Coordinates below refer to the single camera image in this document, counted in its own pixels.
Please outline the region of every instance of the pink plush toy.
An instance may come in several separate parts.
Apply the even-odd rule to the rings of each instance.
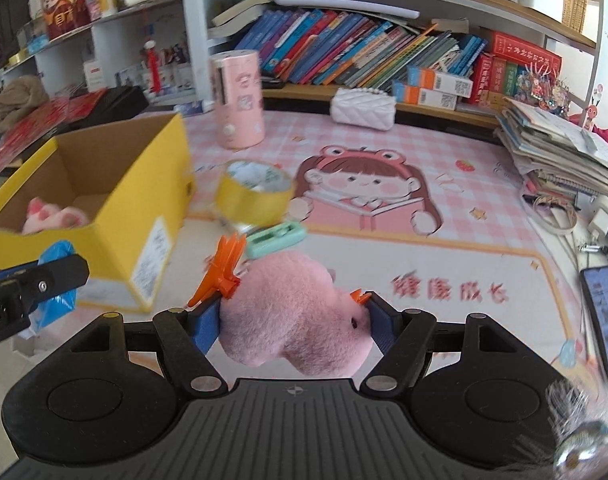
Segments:
[[[89,223],[84,212],[75,207],[61,209],[55,204],[47,204],[39,198],[33,198],[28,205],[22,234],[30,235],[47,229],[82,227]]]
[[[248,366],[286,358],[307,376],[350,377],[372,347],[368,294],[333,285],[328,270],[304,254],[283,251],[254,261],[243,278],[233,270],[245,239],[222,237],[188,306],[219,290],[219,341]]]

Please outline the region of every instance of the yellow packing tape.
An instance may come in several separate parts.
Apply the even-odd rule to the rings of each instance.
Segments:
[[[219,181],[215,205],[232,223],[270,227],[281,222],[293,197],[293,180],[276,166],[233,160]]]

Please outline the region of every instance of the pink tumbler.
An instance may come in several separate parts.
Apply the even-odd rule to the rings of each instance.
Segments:
[[[256,50],[230,50],[210,57],[217,141],[243,150],[263,141],[259,57]]]

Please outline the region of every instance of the blue plastic wrap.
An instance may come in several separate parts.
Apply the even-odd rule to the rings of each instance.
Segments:
[[[70,256],[71,254],[75,254],[73,245],[66,240],[61,240],[42,253],[38,265],[53,262],[60,258],[64,258],[65,256]],[[30,315],[31,330],[37,333],[44,327],[57,321],[60,317],[71,312],[75,309],[75,300],[77,296],[77,290],[73,289],[64,294],[60,294],[51,300],[42,301],[37,306],[37,309]]]

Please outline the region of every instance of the white handbag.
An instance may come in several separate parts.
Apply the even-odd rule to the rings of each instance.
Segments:
[[[390,130],[395,124],[395,98],[373,88],[340,88],[331,100],[336,123]]]

